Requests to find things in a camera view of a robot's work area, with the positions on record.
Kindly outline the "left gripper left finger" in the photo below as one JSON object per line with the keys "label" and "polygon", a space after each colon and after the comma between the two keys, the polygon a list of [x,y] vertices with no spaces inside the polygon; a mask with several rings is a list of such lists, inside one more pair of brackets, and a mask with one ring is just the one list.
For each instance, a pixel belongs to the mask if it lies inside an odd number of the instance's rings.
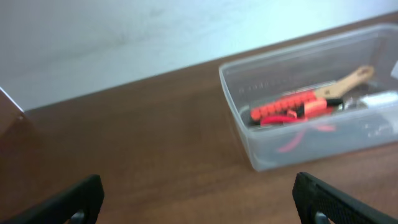
{"label": "left gripper left finger", "polygon": [[99,175],[89,175],[4,223],[96,223],[104,200]]}

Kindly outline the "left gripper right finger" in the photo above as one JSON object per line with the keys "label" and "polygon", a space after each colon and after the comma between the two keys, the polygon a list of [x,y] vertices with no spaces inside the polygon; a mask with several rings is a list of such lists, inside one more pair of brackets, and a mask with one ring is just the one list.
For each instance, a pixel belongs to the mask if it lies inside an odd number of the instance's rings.
{"label": "left gripper right finger", "polygon": [[307,172],[296,175],[292,196],[302,223],[397,224],[397,219]]}

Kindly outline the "small red-handled pliers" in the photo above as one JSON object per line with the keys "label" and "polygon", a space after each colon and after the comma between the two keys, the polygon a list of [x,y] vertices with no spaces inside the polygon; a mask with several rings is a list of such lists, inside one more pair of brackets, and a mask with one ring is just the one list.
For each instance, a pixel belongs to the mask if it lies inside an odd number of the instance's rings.
{"label": "small red-handled pliers", "polygon": [[[271,126],[277,124],[293,124],[293,123],[301,123],[308,121],[309,119],[331,115],[334,111],[333,107],[327,107],[322,110],[317,110],[310,112],[309,114],[305,115],[303,118],[295,118],[293,116],[288,115],[273,115],[268,116],[266,118],[262,118],[260,121],[261,126]],[[300,130],[288,143],[285,143],[281,147],[277,149],[277,152],[286,153],[293,151],[302,141],[304,138],[305,133],[308,131],[308,128],[304,128]]]}

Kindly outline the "orange black long-nose pliers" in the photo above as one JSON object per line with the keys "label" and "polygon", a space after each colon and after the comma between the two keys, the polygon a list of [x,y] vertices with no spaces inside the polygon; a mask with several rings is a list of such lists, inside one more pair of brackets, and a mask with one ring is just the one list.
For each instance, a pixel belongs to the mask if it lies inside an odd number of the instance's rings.
{"label": "orange black long-nose pliers", "polygon": [[325,99],[319,98],[300,105],[297,109],[291,111],[295,118],[314,118],[324,114],[330,114],[344,103],[341,98]]}

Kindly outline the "orange perforated strip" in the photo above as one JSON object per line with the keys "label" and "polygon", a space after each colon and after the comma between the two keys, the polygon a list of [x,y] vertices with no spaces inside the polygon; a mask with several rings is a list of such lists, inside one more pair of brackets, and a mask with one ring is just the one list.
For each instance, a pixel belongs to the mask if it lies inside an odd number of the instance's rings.
{"label": "orange perforated strip", "polygon": [[253,121],[260,121],[262,118],[298,108],[302,104],[316,99],[314,91],[303,91],[286,95],[271,103],[252,108],[250,116]]}

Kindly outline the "orange scraper wooden handle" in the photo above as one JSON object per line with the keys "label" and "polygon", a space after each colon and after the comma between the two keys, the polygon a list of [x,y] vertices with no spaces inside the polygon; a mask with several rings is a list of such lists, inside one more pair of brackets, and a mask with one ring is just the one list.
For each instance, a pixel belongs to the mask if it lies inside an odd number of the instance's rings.
{"label": "orange scraper wooden handle", "polygon": [[288,99],[296,96],[304,96],[305,98],[341,98],[345,93],[351,91],[359,85],[369,81],[374,76],[374,67],[364,65],[359,67],[336,83],[314,90],[297,92],[291,95],[283,96],[282,99]]}

